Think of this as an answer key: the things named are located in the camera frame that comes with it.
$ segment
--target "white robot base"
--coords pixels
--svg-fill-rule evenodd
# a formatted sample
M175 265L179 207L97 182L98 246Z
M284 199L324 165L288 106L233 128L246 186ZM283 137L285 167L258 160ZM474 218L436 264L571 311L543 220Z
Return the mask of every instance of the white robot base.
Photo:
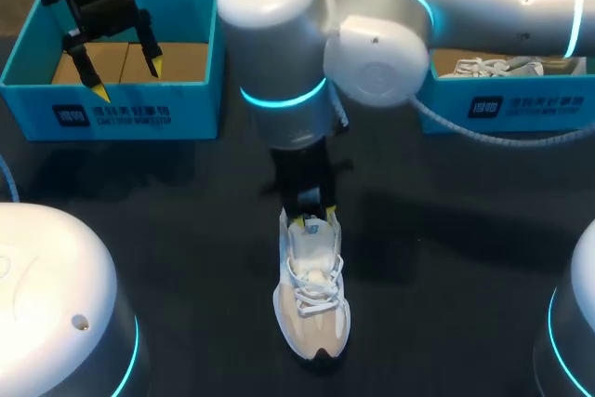
M549 302L534 348L544 397L595 396L595 222L576 245L571 267Z
M112 258L66 213L0 204L0 328L0 395L149 392L149 355Z

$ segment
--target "blue box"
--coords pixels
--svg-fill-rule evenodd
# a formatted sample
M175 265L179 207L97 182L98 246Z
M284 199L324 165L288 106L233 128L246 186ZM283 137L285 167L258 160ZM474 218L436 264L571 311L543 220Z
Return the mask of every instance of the blue box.
M595 121L595 67L584 75L439 78L432 64L417 98L447 120L481 133L575 130ZM449 133L425 115L424 133Z
M52 85L62 36L76 25L64 1L43 7L36 0L0 77L0 94L29 141L217 137L225 60L217 0L136 1L150 11L157 42L209 44L205 80L106 84L111 104L83 85ZM100 40L137 41L134 30ZM115 111L113 120L98 117L107 107L114 108L107 111ZM120 111L133 115L133 108L141 114L118 116Z

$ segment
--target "shoe sole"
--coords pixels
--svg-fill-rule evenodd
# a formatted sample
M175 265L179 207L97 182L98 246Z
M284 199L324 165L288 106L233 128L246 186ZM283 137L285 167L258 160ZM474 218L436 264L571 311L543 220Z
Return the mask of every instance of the shoe sole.
M272 292L272 306L275 309L275 316L277 317L277 324L279 325L279 328L281 329L281 332L283 333L283 336L285 337L285 341L287 342L287 344L289 345L291 350L293 352L295 352L296 355L299 356L299 358L306 360L307 362L314 361L314 358L306 358L301 353L299 353L298 349L296 349L296 346L294 345L293 341L291 340L291 337L287 335L285 326L284 326L284 324L282 324L281 311L279 309L279 285L277 285L277 287L275 288L275 291ZM345 319L347 320L346 321L347 334L345 336L345 342L343 343L343 346L341 346L341 350L339 351L338 356L331 357L333 360L336 360L341 355L341 352L343 352L343 350L345 349L345 346L347 345L347 341L350 338L351 310L350 310L350 304L347 301L345 301Z

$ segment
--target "white sneaker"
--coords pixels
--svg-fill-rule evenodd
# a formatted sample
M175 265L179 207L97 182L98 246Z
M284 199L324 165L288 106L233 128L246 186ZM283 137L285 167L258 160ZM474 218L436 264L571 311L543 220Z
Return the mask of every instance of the white sneaker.
M291 349L306 360L337 358L350 333L344 298L341 226L311 216L288 227L279 217L279 285L272 294L277 322Z
M535 58L519 56L511 60L459 60L453 73L441 78L492 77L492 76L543 76L541 61Z

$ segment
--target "black table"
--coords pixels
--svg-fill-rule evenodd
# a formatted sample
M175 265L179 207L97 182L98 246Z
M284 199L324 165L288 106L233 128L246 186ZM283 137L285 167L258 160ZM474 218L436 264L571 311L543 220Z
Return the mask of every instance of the black table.
M220 139L202 142L30 144L0 104L23 199L77 216L112 252L156 397L532 395L534 334L595 217L595 140L492 148L424 137L412 110L348 104L330 152L354 165L338 179L351 337L342 366L317 374L274 317L279 203L258 193L272 166L235 92Z

